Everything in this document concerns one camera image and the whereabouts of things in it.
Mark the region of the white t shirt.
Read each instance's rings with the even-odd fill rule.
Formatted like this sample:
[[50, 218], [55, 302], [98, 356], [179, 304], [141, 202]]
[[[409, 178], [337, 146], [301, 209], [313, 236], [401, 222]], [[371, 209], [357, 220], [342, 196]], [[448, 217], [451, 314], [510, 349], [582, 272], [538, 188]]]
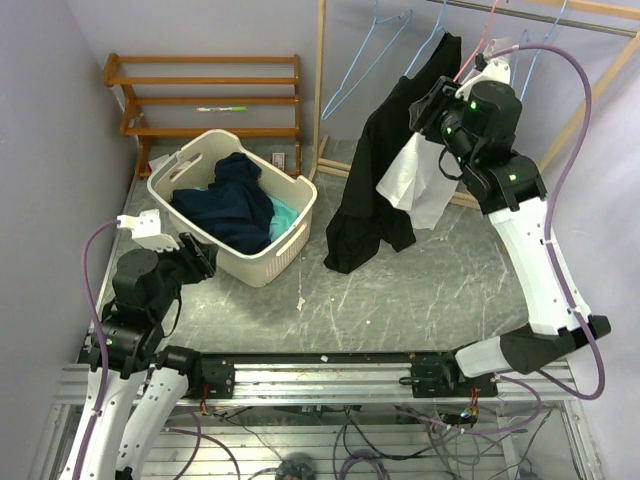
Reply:
[[393, 93], [399, 108], [398, 146], [376, 185], [391, 213], [405, 228], [433, 230], [456, 190], [457, 183], [438, 170], [443, 146], [409, 129], [409, 107], [424, 97], [440, 76], [454, 77], [461, 67], [462, 39], [444, 34], [427, 62], [412, 77], [401, 77]]

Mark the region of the pink wire hanger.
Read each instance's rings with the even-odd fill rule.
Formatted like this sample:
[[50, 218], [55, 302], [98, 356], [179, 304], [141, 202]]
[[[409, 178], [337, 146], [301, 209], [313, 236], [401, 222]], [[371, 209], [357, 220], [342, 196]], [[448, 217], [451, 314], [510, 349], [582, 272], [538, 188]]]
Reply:
[[462, 64], [462, 66], [461, 66], [460, 70], [458, 71], [458, 73], [456, 74], [456, 76], [453, 78], [454, 81], [457, 82], [458, 80], [460, 80], [460, 77], [465, 72], [467, 67], [470, 65], [471, 61], [479, 53], [480, 47], [485, 43], [488, 31], [490, 29], [490, 25], [492, 23], [492, 20], [493, 20], [494, 14], [495, 14], [495, 10], [498, 7], [499, 3], [500, 3], [500, 0], [494, 0], [493, 1], [491, 9], [490, 9], [490, 11], [488, 13], [488, 16], [486, 18], [486, 22], [484, 24], [480, 39], [479, 39], [478, 43], [476, 44], [474, 50], [471, 52], [471, 54], [469, 55], [467, 60]]

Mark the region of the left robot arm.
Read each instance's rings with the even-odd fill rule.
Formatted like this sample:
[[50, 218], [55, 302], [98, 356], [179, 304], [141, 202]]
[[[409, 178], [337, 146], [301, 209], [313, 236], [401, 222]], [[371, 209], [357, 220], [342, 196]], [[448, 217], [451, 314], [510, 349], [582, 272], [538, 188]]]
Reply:
[[123, 255], [114, 296], [95, 327], [87, 390], [64, 479], [138, 479], [155, 440], [183, 398], [229, 399], [235, 371], [208, 366], [193, 349], [160, 344], [182, 288], [214, 276], [217, 248], [183, 233], [180, 245]]

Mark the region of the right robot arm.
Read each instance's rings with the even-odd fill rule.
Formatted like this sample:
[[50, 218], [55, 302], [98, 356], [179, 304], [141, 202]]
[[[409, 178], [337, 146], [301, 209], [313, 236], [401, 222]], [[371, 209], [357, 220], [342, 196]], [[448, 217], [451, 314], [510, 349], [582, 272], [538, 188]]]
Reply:
[[502, 240], [524, 293], [524, 326], [459, 348], [440, 373], [450, 394], [465, 394], [476, 377], [513, 370], [541, 373], [548, 364], [610, 334], [572, 282], [547, 220], [550, 204], [536, 163], [513, 148], [522, 104], [496, 80], [469, 89], [440, 77], [411, 105], [410, 128], [451, 154], [461, 181]]

